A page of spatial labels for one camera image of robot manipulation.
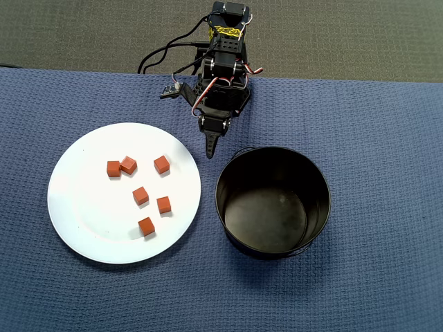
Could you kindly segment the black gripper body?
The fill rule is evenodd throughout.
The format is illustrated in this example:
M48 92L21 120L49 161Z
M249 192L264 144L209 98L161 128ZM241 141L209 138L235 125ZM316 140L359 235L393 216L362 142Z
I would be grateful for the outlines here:
M198 102L199 129L224 136L244 108L243 90L210 90Z

